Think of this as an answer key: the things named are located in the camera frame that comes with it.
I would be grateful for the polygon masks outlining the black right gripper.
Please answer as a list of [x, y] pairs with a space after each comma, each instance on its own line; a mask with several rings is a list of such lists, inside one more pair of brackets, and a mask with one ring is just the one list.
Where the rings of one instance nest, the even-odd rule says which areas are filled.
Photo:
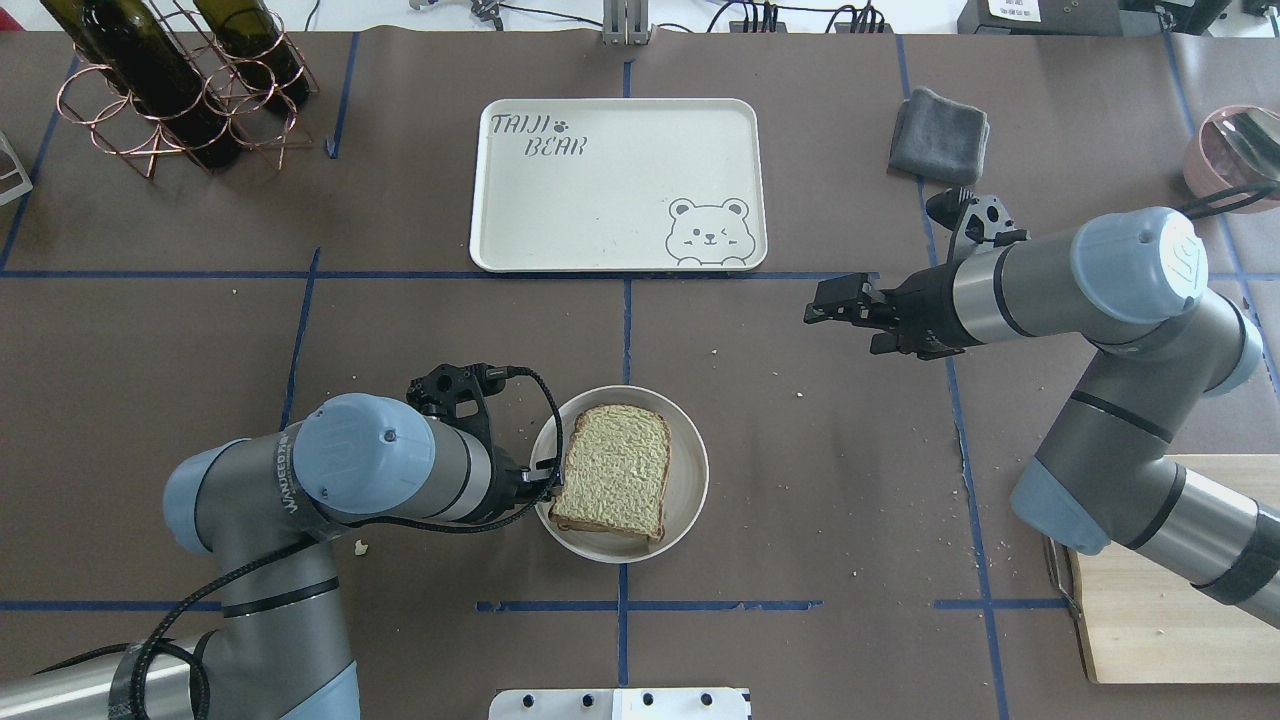
[[874, 329], [872, 355], [933, 360], [961, 354], [969, 347], [969, 332], [954, 301], [957, 269], [956, 263], [927, 268], [891, 290], [877, 290], [865, 272], [819, 281], [803, 322], [844, 322]]

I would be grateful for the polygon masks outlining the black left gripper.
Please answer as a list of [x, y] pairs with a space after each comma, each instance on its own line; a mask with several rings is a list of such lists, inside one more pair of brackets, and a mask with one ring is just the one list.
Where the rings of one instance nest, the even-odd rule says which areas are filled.
[[550, 457], [521, 465], [500, 447], [492, 451], [492, 482], [485, 496], [484, 521], [497, 521], [513, 509], [535, 500], [553, 502], [564, 488], [562, 477], [550, 477]]

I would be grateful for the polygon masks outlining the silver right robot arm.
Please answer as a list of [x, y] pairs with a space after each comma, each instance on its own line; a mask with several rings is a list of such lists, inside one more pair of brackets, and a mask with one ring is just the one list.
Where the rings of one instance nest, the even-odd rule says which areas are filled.
[[822, 281], [805, 323], [867, 328], [873, 354], [922, 360], [1080, 336], [1094, 357], [1019, 478], [1015, 514], [1078, 553], [1119, 543], [1276, 626], [1277, 511], [1169, 456], [1194, 406], [1263, 360], [1257, 325], [1210, 288], [1193, 222], [1146, 208], [1036, 240], [993, 199], [931, 218], [952, 233], [945, 263], [888, 290], [867, 273]]

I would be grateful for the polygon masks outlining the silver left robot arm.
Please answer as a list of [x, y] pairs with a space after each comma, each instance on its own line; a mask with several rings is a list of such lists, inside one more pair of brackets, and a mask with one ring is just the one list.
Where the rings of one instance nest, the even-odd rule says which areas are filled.
[[[550, 452], [515, 461], [486, 400], [525, 378], [550, 401]], [[453, 536], [539, 512], [559, 530], [666, 533], [675, 430], [655, 395], [562, 406], [526, 366], [443, 364], [404, 398], [347, 393], [301, 421], [184, 460], [165, 523], [214, 580], [142, 639], [109, 644], [3, 688], [5, 719], [357, 719], [332, 542], [365, 527]]]

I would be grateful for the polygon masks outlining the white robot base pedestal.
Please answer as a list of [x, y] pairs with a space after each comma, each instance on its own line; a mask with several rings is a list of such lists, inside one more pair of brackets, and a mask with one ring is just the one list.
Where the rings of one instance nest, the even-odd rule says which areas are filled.
[[732, 687], [508, 689], [489, 719], [751, 719], [750, 691]]

